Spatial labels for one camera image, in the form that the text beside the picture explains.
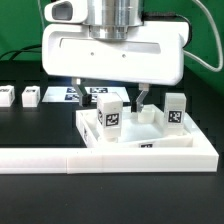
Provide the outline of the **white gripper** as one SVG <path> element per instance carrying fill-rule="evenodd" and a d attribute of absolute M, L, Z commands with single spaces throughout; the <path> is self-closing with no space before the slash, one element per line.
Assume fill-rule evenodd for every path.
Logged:
<path fill-rule="evenodd" d="M 82 25 L 52 24 L 43 34 L 42 63 L 49 75 L 73 77 L 82 107 L 91 105 L 92 95 L 80 78 L 140 83 L 131 111 L 141 112 L 149 84 L 176 84 L 182 79 L 188 36 L 185 22 L 148 21 L 130 28 L 122 41 L 93 39 Z"/>

